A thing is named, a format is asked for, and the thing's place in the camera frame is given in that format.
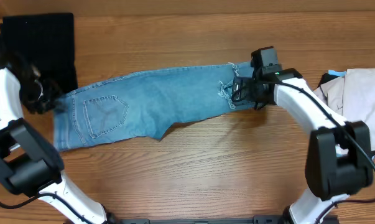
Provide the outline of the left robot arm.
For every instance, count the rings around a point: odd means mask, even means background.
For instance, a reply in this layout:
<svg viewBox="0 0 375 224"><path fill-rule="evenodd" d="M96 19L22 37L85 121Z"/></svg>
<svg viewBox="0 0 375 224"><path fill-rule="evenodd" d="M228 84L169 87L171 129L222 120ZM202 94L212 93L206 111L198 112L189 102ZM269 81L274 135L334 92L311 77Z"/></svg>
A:
<svg viewBox="0 0 375 224"><path fill-rule="evenodd" d="M25 119L22 106L44 95L36 68L22 57L0 52L0 184L27 200L5 209L41 200L72 223L116 223L105 207L85 195L66 175L58 151Z"/></svg>

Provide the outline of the light blue denim jeans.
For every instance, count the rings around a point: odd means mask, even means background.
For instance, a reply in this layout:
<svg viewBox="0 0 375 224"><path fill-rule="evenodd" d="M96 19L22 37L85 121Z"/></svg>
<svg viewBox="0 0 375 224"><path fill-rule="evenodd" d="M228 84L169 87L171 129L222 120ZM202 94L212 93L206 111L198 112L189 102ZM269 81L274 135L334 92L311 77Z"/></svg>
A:
<svg viewBox="0 0 375 224"><path fill-rule="evenodd" d="M190 123L251 105L235 106L235 77L250 63L146 70L90 84L58 99L53 144L58 151L135 137L161 139L175 123Z"/></svg>

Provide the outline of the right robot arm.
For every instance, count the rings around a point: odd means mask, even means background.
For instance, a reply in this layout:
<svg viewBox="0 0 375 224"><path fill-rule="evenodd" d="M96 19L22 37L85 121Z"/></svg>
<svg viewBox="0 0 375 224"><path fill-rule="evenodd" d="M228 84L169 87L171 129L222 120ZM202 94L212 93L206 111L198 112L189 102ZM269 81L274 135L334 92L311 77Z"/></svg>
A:
<svg viewBox="0 0 375 224"><path fill-rule="evenodd" d="M251 103L255 110L267 105L285 109L308 133L305 164L307 189L281 215L258 215L254 223L338 223L329 212L375 179L370 133L362 122L350 122L332 111L308 87L294 68L283 69L272 46L251 54L251 77L233 80L231 102ZM375 197L355 203L375 203Z"/></svg>

